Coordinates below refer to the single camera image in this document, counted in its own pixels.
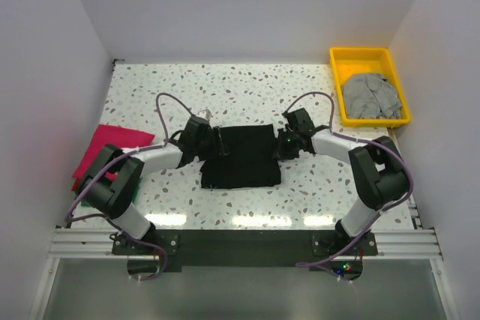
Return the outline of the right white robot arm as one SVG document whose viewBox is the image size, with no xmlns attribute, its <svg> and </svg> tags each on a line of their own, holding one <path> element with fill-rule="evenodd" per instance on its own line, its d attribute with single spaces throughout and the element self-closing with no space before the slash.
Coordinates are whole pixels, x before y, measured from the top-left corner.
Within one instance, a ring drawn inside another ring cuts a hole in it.
<svg viewBox="0 0 480 320">
<path fill-rule="evenodd" d="M 316 126 L 306 109 L 284 112 L 285 128 L 278 131 L 278 160 L 293 160 L 300 152 L 334 158 L 350 165 L 357 200 L 335 224 L 331 254 L 349 255 L 381 214 L 405 202 L 413 192 L 413 177 L 388 136 L 358 139 Z"/>
</svg>

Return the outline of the black t shirt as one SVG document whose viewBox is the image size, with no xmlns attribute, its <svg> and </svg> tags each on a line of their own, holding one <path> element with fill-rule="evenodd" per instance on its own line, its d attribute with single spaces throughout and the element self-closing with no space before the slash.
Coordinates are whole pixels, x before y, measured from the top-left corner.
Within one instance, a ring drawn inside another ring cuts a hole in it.
<svg viewBox="0 0 480 320">
<path fill-rule="evenodd" d="M 201 186 L 207 190 L 273 187 L 281 183 L 281 170 L 274 158 L 277 138 L 268 125 L 222 127 L 227 155 L 204 162 Z"/>
</svg>

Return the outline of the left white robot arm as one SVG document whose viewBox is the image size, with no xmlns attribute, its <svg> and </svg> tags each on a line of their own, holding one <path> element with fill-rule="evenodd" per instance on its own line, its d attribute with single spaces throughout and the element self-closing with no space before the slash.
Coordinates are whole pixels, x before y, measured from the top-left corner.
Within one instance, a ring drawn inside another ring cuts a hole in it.
<svg viewBox="0 0 480 320">
<path fill-rule="evenodd" d="M 164 254 L 156 228 L 133 204 L 140 179 L 155 172 L 179 169 L 195 159 L 205 161 L 226 154 L 219 127 L 204 118 L 191 116 L 178 139 L 141 148 L 102 147 L 76 188 L 75 203 L 67 213 L 68 223 L 76 222 L 74 209 L 86 202 L 110 221 L 139 254 Z"/>
</svg>

